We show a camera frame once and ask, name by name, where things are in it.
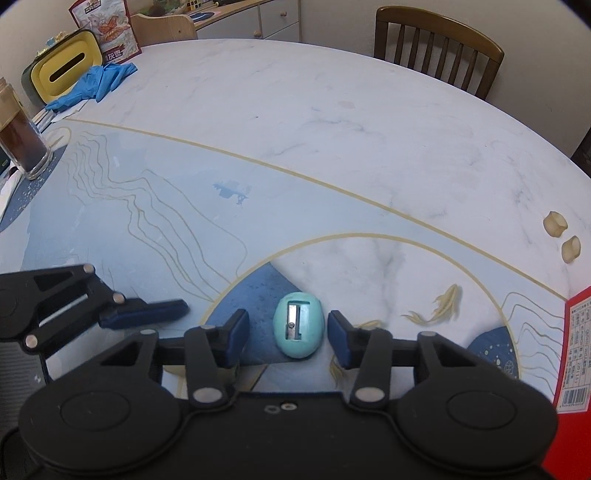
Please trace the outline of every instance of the snack package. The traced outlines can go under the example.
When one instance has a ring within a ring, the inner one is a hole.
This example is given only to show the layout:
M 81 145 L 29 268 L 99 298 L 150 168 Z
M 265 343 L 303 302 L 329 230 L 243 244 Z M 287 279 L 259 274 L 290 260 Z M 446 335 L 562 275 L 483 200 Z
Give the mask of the snack package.
M 95 34 L 105 63 L 123 63 L 141 53 L 125 0 L 77 0 L 70 13 L 80 28 Z

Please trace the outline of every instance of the cabinet drawer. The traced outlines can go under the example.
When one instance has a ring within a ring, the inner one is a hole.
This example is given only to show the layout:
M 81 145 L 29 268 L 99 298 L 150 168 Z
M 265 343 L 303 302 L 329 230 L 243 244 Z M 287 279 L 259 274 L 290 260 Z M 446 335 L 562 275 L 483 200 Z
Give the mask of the cabinet drawer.
M 270 37 L 296 23 L 299 19 L 298 0 L 273 0 L 259 5 L 261 9 L 262 36 Z
M 257 7 L 222 18 L 197 30 L 197 38 L 261 38 L 261 25 Z
M 300 42 L 300 23 L 296 22 L 283 30 L 279 30 L 277 33 L 273 33 L 266 40 L 279 40 L 279 41 L 292 41 Z

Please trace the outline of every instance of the wooden cabinet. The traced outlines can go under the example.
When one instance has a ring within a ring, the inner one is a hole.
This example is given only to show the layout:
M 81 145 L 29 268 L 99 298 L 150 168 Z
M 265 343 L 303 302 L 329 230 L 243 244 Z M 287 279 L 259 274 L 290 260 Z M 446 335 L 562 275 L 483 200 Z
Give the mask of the wooden cabinet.
M 300 41 L 299 0 L 245 0 L 221 7 L 218 18 L 196 25 L 197 38 L 267 38 Z
M 258 7 L 250 7 L 200 28 L 197 38 L 262 38 Z
M 266 40 L 279 40 L 279 41 L 292 41 L 299 43 L 300 41 L 300 25 L 298 22 L 290 25 L 283 30 L 279 30 L 279 32 L 274 33 L 270 37 L 267 37 Z
M 263 38 L 270 37 L 298 21 L 297 3 L 297 0 L 273 0 L 259 6 Z

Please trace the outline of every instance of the blue glove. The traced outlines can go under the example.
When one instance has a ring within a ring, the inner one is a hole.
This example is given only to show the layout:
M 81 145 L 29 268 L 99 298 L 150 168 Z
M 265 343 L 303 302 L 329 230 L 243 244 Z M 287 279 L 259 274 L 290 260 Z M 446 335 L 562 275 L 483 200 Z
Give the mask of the blue glove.
M 107 93 L 112 92 L 121 85 L 121 82 L 123 82 L 125 77 L 128 77 L 133 72 L 137 72 L 137 70 L 137 67 L 133 63 L 128 63 L 126 65 L 108 63 L 103 70 L 103 76 L 96 92 L 97 103 L 105 98 Z
M 107 93 L 112 92 L 121 85 L 125 77 L 136 71 L 137 67 L 133 63 L 127 63 L 125 65 L 108 63 L 104 67 L 101 65 L 90 67 L 78 79 L 74 88 L 69 93 L 48 103 L 45 109 L 54 110 L 59 113 L 68 110 L 71 106 L 76 105 L 82 100 L 96 98 L 96 101 L 100 102 Z

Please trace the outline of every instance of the blue gripper pad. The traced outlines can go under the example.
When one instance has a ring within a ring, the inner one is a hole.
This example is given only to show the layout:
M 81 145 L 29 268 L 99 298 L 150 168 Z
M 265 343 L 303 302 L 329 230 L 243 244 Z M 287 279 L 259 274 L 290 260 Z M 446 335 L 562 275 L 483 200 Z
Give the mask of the blue gripper pad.
M 101 328 L 123 330 L 155 323 L 173 322 L 184 317 L 189 306 L 184 300 L 146 303 L 142 299 L 126 299 L 125 304 L 100 314 Z
M 335 351 L 339 365 L 343 368 L 351 368 L 351 350 L 348 343 L 348 332 L 353 332 L 355 328 L 338 310 L 332 310 L 329 313 L 327 321 L 327 335 L 330 345 Z
M 251 331 L 251 322 L 246 310 L 237 310 L 224 324 L 221 330 L 228 333 L 228 348 L 226 350 L 225 365 L 220 367 L 233 367 L 238 363 L 240 354 L 248 341 Z

